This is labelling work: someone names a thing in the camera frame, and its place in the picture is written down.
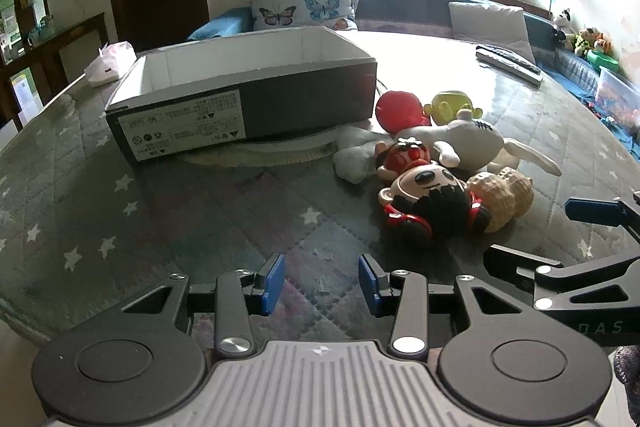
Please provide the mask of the beige peanut toy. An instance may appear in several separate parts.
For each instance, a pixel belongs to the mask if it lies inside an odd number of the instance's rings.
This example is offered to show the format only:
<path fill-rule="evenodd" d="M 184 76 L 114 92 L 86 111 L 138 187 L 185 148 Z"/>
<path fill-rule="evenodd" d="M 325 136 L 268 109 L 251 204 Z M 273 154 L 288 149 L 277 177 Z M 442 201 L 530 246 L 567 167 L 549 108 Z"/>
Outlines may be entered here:
<path fill-rule="evenodd" d="M 480 172 L 466 181 L 466 189 L 477 196 L 490 214 L 486 233 L 494 233 L 525 215 L 533 205 L 533 180 L 511 167 L 498 174 Z"/>

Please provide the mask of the black-haired doll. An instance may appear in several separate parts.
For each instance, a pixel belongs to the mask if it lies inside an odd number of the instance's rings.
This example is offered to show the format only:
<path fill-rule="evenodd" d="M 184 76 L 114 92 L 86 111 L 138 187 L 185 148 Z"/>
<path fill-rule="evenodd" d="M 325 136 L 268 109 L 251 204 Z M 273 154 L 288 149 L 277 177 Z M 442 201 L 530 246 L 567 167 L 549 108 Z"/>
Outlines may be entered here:
<path fill-rule="evenodd" d="M 488 228 L 491 215 L 482 199 L 434 161 L 421 141 L 380 141 L 374 153 L 376 173 L 386 182 L 378 192 L 378 203 L 390 227 L 424 242 L 443 242 Z"/>

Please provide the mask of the white plush rabbit doll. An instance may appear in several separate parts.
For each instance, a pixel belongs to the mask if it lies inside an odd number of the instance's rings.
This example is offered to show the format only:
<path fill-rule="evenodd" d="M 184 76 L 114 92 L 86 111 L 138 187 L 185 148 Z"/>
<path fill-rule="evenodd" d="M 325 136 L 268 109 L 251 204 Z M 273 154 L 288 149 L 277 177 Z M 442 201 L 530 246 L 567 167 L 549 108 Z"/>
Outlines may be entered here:
<path fill-rule="evenodd" d="M 515 169 L 512 159 L 524 160 L 552 176 L 561 176 L 561 168 L 548 156 L 514 139 L 505 138 L 488 122 L 476 119 L 468 108 L 445 126 L 416 126 L 395 135 L 376 133 L 354 126 L 344 126 L 335 138 L 333 155 L 337 176 L 359 184 L 376 170 L 376 158 L 393 145 L 422 145 L 431 160 L 447 168 L 477 172 L 484 168 L 498 172 Z"/>

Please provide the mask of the green alien toy figure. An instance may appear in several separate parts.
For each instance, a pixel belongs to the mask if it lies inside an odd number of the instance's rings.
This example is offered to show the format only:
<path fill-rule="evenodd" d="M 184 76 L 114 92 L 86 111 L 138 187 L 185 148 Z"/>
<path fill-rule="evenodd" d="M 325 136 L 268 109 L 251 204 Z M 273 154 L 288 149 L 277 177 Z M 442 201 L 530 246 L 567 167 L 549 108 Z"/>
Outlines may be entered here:
<path fill-rule="evenodd" d="M 432 98 L 430 104 L 423 106 L 423 114 L 430 117 L 435 124 L 443 126 L 456 119 L 462 108 L 469 109 L 475 119 L 483 116 L 483 109 L 474 107 L 471 99 L 462 91 L 440 91 Z"/>

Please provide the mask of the red alien toy figure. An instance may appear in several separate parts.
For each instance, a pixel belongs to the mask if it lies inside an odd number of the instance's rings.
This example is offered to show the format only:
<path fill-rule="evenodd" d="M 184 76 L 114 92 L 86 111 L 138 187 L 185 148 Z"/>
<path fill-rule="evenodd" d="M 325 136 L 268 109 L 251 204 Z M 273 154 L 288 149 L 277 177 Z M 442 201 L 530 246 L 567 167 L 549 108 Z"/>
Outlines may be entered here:
<path fill-rule="evenodd" d="M 392 135 L 431 124 L 431 117 L 424 114 L 420 100 L 406 91 L 387 91 L 382 94 L 375 104 L 375 117 L 378 124 Z"/>

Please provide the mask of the clear plastic toy bin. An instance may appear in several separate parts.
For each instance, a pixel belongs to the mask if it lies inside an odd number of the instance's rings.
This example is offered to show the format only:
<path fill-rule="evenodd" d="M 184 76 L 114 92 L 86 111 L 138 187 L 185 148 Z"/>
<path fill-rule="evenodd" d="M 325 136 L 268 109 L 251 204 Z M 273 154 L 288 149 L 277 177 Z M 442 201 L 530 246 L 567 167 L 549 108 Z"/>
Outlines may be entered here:
<path fill-rule="evenodd" d="M 639 92 L 607 68 L 600 70 L 596 106 L 629 132 L 639 127 Z"/>

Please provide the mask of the pile of small toys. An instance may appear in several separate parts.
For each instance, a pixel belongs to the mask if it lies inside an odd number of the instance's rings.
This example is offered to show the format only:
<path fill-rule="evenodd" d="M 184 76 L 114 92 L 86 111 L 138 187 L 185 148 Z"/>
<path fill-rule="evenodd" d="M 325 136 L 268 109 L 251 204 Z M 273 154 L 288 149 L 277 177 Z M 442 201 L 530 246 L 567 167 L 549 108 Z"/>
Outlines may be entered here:
<path fill-rule="evenodd" d="M 617 72 L 620 64 L 614 57 L 610 39 L 595 27 L 574 31 L 570 10 L 565 9 L 553 17 L 560 43 L 565 49 L 587 61 L 594 69 Z"/>

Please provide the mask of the quilted star table cover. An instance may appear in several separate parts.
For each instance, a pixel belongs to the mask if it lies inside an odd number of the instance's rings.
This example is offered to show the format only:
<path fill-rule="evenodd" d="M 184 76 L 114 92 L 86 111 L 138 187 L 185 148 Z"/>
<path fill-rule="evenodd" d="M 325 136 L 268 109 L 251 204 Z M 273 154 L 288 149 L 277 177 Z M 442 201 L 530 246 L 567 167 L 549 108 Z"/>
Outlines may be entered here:
<path fill-rule="evenodd" d="M 409 254 L 386 228 L 377 179 L 346 183 L 330 156 L 221 168 L 204 150 L 134 167 L 103 115 L 110 90 L 81 88 L 2 150 L 2 319 L 44 343 L 171 273 L 207 283 L 282 253 L 285 285 L 273 316 L 255 321 L 258 338 L 383 338 L 390 321 L 371 317 L 358 287 L 362 254 L 449 283 L 483 275 L 483 251 L 495 242 L 568 265 L 631 250 L 624 231 L 564 215 L 573 196 L 627 195 L 639 166 L 559 83 L 533 89 L 503 76 L 466 42 L 390 32 L 356 39 L 378 61 L 382 86 L 419 98 L 464 91 L 501 134 L 552 158 L 562 176 L 522 164 L 535 190 L 525 216 L 495 235 Z"/>

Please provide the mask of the black white cardboard box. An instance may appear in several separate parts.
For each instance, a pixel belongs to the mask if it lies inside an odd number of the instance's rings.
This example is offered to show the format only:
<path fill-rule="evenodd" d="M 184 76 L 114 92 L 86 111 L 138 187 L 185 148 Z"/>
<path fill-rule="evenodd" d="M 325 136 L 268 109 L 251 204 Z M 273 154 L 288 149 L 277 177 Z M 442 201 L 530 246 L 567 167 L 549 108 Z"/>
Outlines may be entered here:
<path fill-rule="evenodd" d="M 190 41 L 138 58 L 105 116 L 137 165 L 366 120 L 377 72 L 373 56 L 322 26 Z"/>

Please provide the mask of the grey plain pillow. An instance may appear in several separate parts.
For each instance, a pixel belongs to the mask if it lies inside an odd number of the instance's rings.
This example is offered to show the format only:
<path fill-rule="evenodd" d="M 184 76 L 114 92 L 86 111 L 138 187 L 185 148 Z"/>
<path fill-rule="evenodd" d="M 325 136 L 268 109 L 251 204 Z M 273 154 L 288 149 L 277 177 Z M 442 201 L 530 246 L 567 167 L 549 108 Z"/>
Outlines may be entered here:
<path fill-rule="evenodd" d="M 449 2 L 452 34 L 459 40 L 500 46 L 535 62 L 519 6 Z"/>

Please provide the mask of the tissue pack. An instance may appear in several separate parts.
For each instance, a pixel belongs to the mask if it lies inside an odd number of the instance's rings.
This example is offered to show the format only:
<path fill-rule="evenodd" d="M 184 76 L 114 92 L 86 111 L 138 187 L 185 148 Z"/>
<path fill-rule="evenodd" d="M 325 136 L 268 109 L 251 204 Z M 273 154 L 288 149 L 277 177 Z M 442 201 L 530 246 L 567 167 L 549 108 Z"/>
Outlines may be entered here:
<path fill-rule="evenodd" d="M 85 68 L 84 73 L 90 86 L 98 87 L 121 80 L 135 61 L 137 54 L 128 41 L 109 43 L 99 48 L 98 56 Z"/>

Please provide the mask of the blue sofa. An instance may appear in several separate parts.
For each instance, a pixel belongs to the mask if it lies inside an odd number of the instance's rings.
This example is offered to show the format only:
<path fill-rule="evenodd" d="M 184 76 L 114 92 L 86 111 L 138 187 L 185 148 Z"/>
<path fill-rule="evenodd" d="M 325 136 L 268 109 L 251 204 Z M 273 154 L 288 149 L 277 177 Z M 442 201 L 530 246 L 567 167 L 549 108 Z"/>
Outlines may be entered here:
<path fill-rule="evenodd" d="M 599 75 L 587 61 L 561 48 L 559 29 L 515 6 L 485 0 L 358 0 L 355 14 L 361 30 L 474 41 L 519 56 L 530 49 L 529 61 L 590 105 L 600 119 L 614 116 L 611 105 L 597 100 Z"/>

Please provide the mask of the butterfly print pillow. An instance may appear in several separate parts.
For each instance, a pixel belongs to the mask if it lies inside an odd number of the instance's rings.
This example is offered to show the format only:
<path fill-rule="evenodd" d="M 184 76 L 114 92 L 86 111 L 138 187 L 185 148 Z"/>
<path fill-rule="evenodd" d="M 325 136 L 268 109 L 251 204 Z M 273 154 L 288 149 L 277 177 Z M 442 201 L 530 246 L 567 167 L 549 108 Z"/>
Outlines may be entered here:
<path fill-rule="evenodd" d="M 255 30 L 324 26 L 356 30 L 359 0 L 250 0 Z"/>

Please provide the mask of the dark wooden cabinet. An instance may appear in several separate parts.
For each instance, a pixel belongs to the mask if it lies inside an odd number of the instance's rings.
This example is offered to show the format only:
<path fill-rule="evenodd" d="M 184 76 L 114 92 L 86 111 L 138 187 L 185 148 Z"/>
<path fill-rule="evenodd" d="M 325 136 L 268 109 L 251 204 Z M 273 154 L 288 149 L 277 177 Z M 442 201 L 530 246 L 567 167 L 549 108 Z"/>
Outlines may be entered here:
<path fill-rule="evenodd" d="M 24 127 L 24 105 L 17 88 L 23 86 L 43 104 L 69 84 L 61 51 L 95 32 L 108 43 L 103 13 L 58 28 L 48 0 L 11 0 L 1 10 L 1 124 Z"/>

